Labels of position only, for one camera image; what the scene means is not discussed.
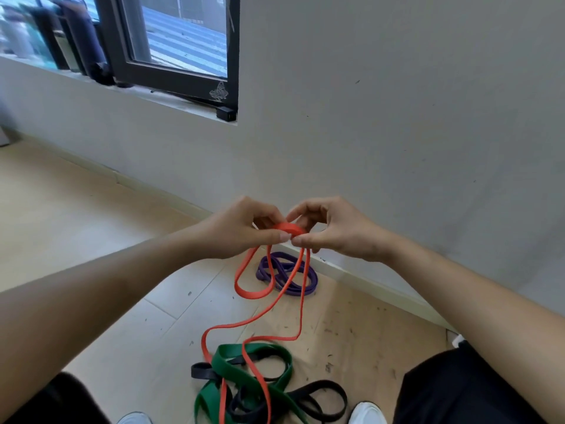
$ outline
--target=hand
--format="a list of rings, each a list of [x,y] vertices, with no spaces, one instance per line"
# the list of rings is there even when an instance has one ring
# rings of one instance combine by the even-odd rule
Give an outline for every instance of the hand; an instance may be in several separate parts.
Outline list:
[[[286,242],[290,234],[271,229],[285,221],[274,205],[241,197],[226,210],[215,213],[187,230],[195,236],[197,254],[202,259],[226,259],[260,245]]]
[[[377,226],[343,198],[312,198],[302,201],[286,216],[307,232],[316,223],[326,223],[322,232],[293,238],[297,247],[311,248],[317,253],[328,248],[350,257],[382,262],[390,250],[393,234]]]

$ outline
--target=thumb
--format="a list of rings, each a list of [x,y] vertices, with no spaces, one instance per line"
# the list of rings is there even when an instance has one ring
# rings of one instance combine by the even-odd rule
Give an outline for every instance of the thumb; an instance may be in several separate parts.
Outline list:
[[[273,245],[287,242],[291,235],[279,229],[255,229],[252,242],[253,246]]]
[[[301,248],[330,248],[329,247],[329,237],[326,231],[305,233],[304,235],[295,236],[292,239],[292,245]]]

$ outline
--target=person's left hand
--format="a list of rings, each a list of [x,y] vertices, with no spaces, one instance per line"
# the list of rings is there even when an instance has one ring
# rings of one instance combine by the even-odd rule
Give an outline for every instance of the person's left hand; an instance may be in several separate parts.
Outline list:
[[[260,245],[288,241],[289,233],[271,229],[283,221],[285,218],[274,205],[243,196],[186,230],[193,236],[199,258],[227,259]]]

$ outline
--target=pile of resistance bands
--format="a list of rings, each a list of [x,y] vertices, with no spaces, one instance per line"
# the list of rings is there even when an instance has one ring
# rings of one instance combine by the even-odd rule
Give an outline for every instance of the pile of resistance bands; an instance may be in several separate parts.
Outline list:
[[[293,236],[305,233],[302,228],[292,223],[280,223],[274,228]],[[269,285],[260,292],[248,292],[238,285],[238,280],[257,250],[258,248],[249,250],[236,271],[235,291],[246,299],[260,299],[271,293],[276,285],[279,294],[271,305],[256,316],[238,323],[210,327],[203,333],[201,347],[206,361],[192,366],[192,377],[205,379],[207,382],[196,397],[194,420],[197,419],[200,410],[213,424],[270,424],[272,420],[278,420],[289,411],[293,412],[304,424],[308,424],[307,415],[322,423],[339,420],[345,414],[348,404],[343,388],[333,381],[320,380],[297,390],[285,392],[293,372],[292,356],[286,348],[280,345],[265,343],[294,341],[302,332],[304,297],[312,293],[318,283],[316,273],[310,268],[310,250],[306,250],[306,261],[302,262],[305,249],[300,250],[298,259],[294,259],[286,253],[271,254],[271,246],[268,246],[267,256],[259,264],[257,278],[264,281],[270,279]],[[280,263],[277,258],[296,263],[294,266],[292,263]],[[273,263],[279,272],[277,275],[275,275]],[[297,272],[304,273],[302,286],[292,281]],[[206,346],[206,336],[211,330],[240,327],[258,320],[269,312],[285,293],[293,296],[300,295],[300,327],[295,336],[251,336],[241,344],[220,345],[212,356]],[[285,369],[279,377],[265,378],[255,366],[255,362],[267,357],[278,357],[285,364]],[[252,375],[247,372],[246,367],[251,370]],[[227,381],[235,384],[237,390],[235,395],[231,392]],[[318,402],[311,396],[315,391],[322,389],[334,391],[343,399],[343,408],[339,412],[323,413]]]

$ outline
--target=person's right arm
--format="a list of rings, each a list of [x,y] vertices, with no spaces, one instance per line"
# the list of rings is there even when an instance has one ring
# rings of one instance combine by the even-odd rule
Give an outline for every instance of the person's right arm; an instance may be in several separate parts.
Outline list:
[[[342,198],[308,199],[288,221],[323,232],[293,244],[396,271],[548,422],[565,422],[565,318],[371,222]]]

